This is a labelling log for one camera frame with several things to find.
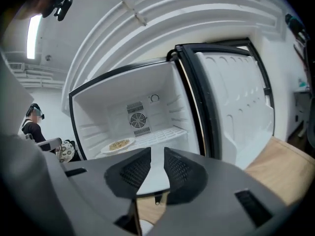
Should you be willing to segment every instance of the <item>plate of food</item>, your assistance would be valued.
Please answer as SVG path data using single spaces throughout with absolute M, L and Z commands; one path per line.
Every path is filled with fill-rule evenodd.
M 134 141 L 135 141 L 134 137 L 124 138 L 105 146 L 104 148 L 101 149 L 100 152 L 108 155 L 116 154 L 117 152 L 126 149 L 128 146 L 134 143 Z

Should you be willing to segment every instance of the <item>dark floor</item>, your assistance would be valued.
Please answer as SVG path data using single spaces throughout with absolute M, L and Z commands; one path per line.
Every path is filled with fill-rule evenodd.
M 302 138 L 298 137 L 298 134 L 303 128 L 303 123 L 301 123 L 298 128 L 293 132 L 292 135 L 288 138 L 288 143 L 297 147 L 298 149 L 304 151 L 311 157 L 315 158 L 315 149 L 310 145 L 310 143 L 307 140 L 307 134 L 305 132 L 304 136 Z

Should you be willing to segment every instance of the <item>wooden table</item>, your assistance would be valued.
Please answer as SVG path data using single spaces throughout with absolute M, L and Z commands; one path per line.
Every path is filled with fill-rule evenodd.
M 245 171 L 289 205 L 308 190 L 315 176 L 315 159 L 272 137 Z M 155 204 L 154 197 L 137 199 L 139 218 L 155 224 L 165 211 L 166 196 L 159 205 Z

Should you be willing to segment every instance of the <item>white plate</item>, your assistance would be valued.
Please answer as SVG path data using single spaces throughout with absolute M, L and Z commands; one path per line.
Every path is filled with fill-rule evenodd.
M 113 143 L 116 143 L 116 142 L 119 142 L 119 141 L 122 141 L 122 140 L 129 140 L 129 143 L 126 144 L 125 146 L 122 146 L 122 147 L 118 148 L 118 149 L 109 150 L 109 146 L 111 146 Z M 127 147 L 129 147 L 131 144 L 134 143 L 135 140 L 136 140 L 136 139 L 135 139 L 134 137 L 129 137 L 129 138 L 120 139 L 120 140 L 118 140 L 118 141 L 115 141 L 115 142 L 110 143 L 109 145 L 106 145 L 104 148 L 102 148 L 102 149 L 100 150 L 100 152 L 101 152 L 102 154 L 108 154 L 108 155 L 116 154 L 117 152 L 119 152 L 119 151 L 121 151 L 121 150 L 124 150 L 124 149 L 126 149 Z

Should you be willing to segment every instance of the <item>fan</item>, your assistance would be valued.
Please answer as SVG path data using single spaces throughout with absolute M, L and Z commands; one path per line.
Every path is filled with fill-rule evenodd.
M 141 128 L 146 124 L 146 119 L 142 113 L 135 113 L 130 118 L 130 124 L 135 128 Z

